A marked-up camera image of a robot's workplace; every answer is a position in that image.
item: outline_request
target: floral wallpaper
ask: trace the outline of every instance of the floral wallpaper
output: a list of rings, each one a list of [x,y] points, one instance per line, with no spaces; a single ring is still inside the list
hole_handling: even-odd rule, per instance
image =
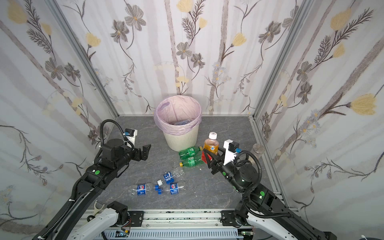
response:
[[[120,114],[194,97],[253,114],[301,1],[58,0]]]
[[[315,1],[257,116],[291,206],[382,238],[384,3]]]
[[[0,235],[30,239],[91,164],[112,115],[44,2],[1,1],[0,12]]]

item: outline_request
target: white bottle cap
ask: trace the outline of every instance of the white bottle cap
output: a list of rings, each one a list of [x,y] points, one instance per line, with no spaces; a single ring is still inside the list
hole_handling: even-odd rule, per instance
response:
[[[210,139],[216,139],[216,138],[217,138],[217,133],[215,133],[215,132],[210,132],[210,133],[209,133],[209,138],[210,138]]]

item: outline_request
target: white trash can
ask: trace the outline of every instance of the white trash can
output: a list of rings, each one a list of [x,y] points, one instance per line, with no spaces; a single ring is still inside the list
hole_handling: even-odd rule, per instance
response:
[[[174,151],[192,147],[197,142],[201,106],[189,96],[171,96],[159,103],[154,113],[156,125],[163,131],[168,146]],[[174,125],[184,120],[185,125]]]

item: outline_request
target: orange juice bottle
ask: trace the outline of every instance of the orange juice bottle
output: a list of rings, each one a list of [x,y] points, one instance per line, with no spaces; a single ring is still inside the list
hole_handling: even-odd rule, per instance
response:
[[[207,149],[208,151],[214,153],[217,155],[218,150],[218,141],[216,140],[217,133],[210,132],[209,138],[205,140],[203,149]],[[201,160],[203,160],[205,163],[207,163],[207,160],[205,159],[205,154],[203,153],[201,156]]]

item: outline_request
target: green plastic bottle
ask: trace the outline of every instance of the green plastic bottle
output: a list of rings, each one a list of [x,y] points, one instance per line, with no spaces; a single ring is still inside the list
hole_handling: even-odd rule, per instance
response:
[[[197,156],[189,157],[183,162],[181,162],[180,167],[193,167],[203,163],[203,160],[201,160],[201,154],[199,154]]]
[[[203,147],[189,147],[186,150],[180,151],[179,156],[181,160],[185,160],[189,157],[195,156],[198,152],[202,150],[203,150]]]

